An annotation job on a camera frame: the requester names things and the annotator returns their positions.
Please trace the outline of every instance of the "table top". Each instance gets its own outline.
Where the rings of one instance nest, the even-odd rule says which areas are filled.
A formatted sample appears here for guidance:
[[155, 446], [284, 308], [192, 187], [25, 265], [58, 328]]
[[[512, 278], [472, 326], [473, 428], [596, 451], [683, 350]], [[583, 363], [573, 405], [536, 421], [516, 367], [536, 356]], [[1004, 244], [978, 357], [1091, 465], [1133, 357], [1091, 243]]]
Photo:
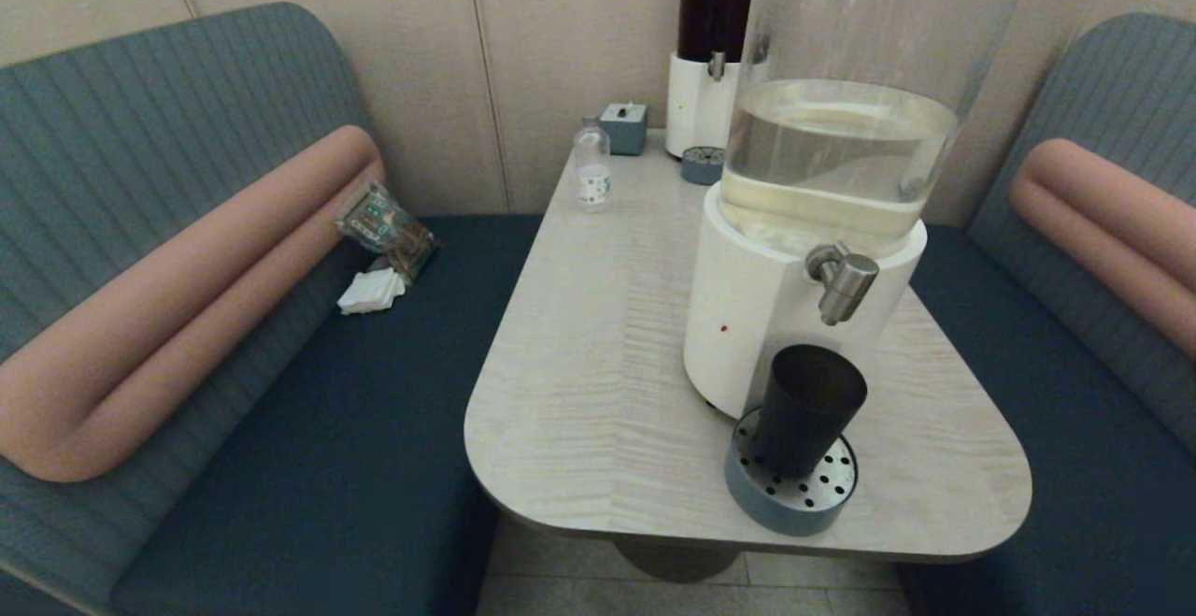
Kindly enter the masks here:
[[1021, 445], [913, 291], [847, 428], [860, 464], [829, 530], [752, 522], [724, 482], [733, 421], [682, 365], [704, 187], [649, 132], [612, 157], [611, 202], [556, 187], [465, 413], [478, 481], [508, 513], [565, 535], [743, 550], [956, 562], [983, 555], [1030, 510]]

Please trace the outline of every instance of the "beverage dispenser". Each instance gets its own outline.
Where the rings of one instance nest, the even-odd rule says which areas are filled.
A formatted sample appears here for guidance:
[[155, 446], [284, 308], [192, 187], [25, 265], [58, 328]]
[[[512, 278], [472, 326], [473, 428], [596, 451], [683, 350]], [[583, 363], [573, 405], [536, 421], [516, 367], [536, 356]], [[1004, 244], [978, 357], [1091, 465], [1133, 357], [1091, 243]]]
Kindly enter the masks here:
[[665, 130], [672, 155], [727, 146], [749, 7], [751, 0], [681, 0]]
[[739, 417], [789, 344], [869, 370], [1017, 2], [752, 0], [685, 331], [710, 403]]

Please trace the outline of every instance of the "round drip tray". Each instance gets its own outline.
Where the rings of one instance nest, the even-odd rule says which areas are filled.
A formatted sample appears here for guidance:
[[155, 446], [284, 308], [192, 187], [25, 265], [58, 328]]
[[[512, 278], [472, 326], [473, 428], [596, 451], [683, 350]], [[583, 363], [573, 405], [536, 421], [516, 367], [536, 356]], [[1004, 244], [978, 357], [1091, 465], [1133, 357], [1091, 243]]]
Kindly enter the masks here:
[[813, 474], [782, 478], [752, 452], [758, 425], [759, 409], [744, 415], [727, 449], [724, 475], [736, 504], [752, 520], [782, 535], [804, 537], [830, 527], [855, 492], [859, 470], [850, 444], [837, 438]]

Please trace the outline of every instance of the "teal upholstered backrest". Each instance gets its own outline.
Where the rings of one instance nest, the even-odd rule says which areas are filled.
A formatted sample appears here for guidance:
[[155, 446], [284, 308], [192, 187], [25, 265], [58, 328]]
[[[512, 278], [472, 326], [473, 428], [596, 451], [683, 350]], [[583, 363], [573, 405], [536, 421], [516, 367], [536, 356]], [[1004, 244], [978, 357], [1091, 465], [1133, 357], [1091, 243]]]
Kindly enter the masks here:
[[1043, 85], [969, 230], [1196, 451], [1192, 361], [1009, 208], [1021, 160], [1054, 138], [1072, 139], [1196, 206], [1196, 24], [1121, 16], [1076, 41]]
[[[0, 71], [0, 361], [336, 127], [371, 128], [327, 29], [271, 4]], [[0, 459], [0, 568], [91, 611], [334, 306], [325, 257], [122, 466], [49, 484]]]

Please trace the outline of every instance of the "plastic wrapper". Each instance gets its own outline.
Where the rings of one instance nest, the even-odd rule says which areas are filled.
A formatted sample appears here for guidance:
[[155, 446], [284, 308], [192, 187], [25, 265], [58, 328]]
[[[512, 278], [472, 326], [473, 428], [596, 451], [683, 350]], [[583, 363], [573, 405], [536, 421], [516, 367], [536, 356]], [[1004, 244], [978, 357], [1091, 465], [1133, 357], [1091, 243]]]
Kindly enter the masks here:
[[347, 195], [336, 227], [365, 249], [384, 255], [407, 287], [440, 246], [431, 230], [398, 207], [379, 182], [365, 182]]

